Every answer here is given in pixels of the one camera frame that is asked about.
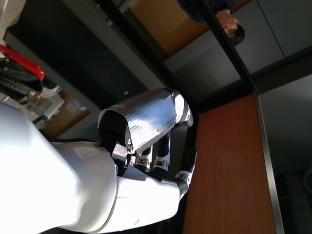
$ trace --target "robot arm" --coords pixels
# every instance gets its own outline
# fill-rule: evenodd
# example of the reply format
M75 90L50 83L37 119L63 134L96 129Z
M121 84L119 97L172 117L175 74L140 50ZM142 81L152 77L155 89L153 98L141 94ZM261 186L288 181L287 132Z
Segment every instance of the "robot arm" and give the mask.
M104 110L98 121L101 143L56 143L17 109L0 103L2 231L15 227L35 234L61 227L108 233L174 216L191 182L196 149L183 157L176 178L164 179L170 130L192 122L181 94L159 89Z

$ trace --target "black metal edge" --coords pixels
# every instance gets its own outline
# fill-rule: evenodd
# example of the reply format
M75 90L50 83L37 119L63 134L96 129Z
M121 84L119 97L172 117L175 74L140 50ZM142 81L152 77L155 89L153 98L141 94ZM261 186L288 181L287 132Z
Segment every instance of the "black metal edge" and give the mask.
M168 68L158 60L148 45L142 40L137 31L128 22L125 16L119 11L111 0L95 0L98 6L104 11L109 19L119 28L125 37L134 45L134 47L145 57L151 66L159 74L161 81L170 88L178 89L174 82L173 75Z
M264 74L266 73L269 73L271 72L272 70L276 69L276 68L279 68L285 64L288 64L287 60L285 58L282 58L281 60L275 62L275 63L272 63L264 68L261 68L260 70L254 72L251 74L253 80L254 80L254 84L256 85L256 81L255 79L260 77L260 76L263 76Z
M299 58L291 56L291 62L283 64L271 71L256 76L254 82L259 90L259 94L283 86L295 80L312 74L312 53L305 54Z
M301 59L305 56L312 54L312 46L309 46L303 50L300 50L292 55L286 57L287 62L292 62L298 59Z
M243 60L241 59L238 52L234 48L233 43L230 41L225 31L223 30L220 22L216 18L208 1L195 0L195 2L198 6L198 9L201 12L202 17L209 25L211 31L213 32L214 36L218 40L219 44L221 45L226 55L229 57L231 63L233 64L234 68L236 69L241 79L246 83L246 85L250 89L255 89L255 91L257 92L257 88L254 85L254 82L250 76L247 67L245 66Z
M208 99L195 104L195 108L199 112L206 112L249 95L252 92L253 91L250 87L240 79L221 88L217 92L213 93Z
M195 147L196 144L196 136L197 136L197 128L198 128L198 116L197 114L193 115L194 122L192 127L187 129L183 157L188 155L188 151ZM164 233L170 234L181 234L183 233L183 225L186 213L188 193L184 195L184 197L180 200L179 208L175 216L170 219L169 225L166 227L166 231Z

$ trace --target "metallic hand cover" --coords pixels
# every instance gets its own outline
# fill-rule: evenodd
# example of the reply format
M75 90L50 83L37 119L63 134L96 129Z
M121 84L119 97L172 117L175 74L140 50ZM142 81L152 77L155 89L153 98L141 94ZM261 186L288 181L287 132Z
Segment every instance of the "metallic hand cover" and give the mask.
M175 104L164 89L145 92L103 110L99 123L106 110L116 111L126 118L134 150L156 136L165 135L176 123Z

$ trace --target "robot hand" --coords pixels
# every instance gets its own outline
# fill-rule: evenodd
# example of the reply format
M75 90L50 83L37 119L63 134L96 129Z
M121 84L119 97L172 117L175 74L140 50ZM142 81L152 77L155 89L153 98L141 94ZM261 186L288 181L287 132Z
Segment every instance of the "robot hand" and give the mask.
M154 175L163 175L170 163L170 130L175 126L193 124L188 103L177 91L157 89L118 103L101 112L98 131L100 144L113 157L118 175L127 166L148 172L151 147L160 141L154 164Z

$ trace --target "gray panel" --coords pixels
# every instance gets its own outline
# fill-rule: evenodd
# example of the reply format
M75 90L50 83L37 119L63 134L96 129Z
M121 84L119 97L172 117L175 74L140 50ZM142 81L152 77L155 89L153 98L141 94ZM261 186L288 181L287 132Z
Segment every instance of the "gray panel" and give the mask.
M201 56L203 53L220 46L211 30L207 31L197 39L193 40L188 47L195 57Z
M275 175L312 167L312 75L260 96Z
M240 79L237 71L221 46L202 54L198 57L198 61L218 88Z
M101 142L101 138L98 135L98 115L98 112L90 113L78 123L74 124L70 129L59 135L58 138L85 138Z
M259 3L285 56L312 45L311 0L259 0Z
M233 15L245 30L245 40L236 50L250 73L284 58L256 1L245 5Z
M62 0L108 49L148 88L164 84L107 23L106 16L92 0Z
M164 64L174 74L182 67L195 60L194 56L190 53L187 47L168 58Z
M217 90L216 84L196 60L193 60L176 72L175 81L178 82L182 90L194 100L202 100L210 93Z
M89 61L97 64L97 61L93 58L89 58ZM110 93L112 97L116 97L117 100L125 100L126 98L140 94L144 90L140 83L135 85L135 87L131 87L136 77L112 52L107 51L102 56L100 63L101 65L93 66L93 69L88 74L96 81L99 87Z

